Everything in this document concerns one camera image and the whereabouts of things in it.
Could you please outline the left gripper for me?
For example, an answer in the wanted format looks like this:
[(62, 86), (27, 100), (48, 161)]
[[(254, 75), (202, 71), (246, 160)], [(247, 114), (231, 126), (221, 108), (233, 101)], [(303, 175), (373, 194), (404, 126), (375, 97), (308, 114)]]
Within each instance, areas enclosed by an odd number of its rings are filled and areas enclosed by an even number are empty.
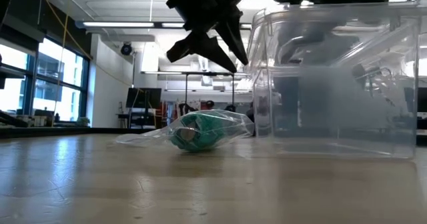
[[(207, 32), (215, 29), (237, 59), (247, 65), (248, 57), (240, 33), (240, 17), (243, 15), (238, 9), (240, 1), (167, 0), (166, 5), (179, 13), (184, 20), (183, 28), (187, 31)], [(193, 54), (205, 57), (231, 73), (237, 72), (217, 38), (208, 37), (206, 33), (191, 32), (166, 52), (171, 63)]]

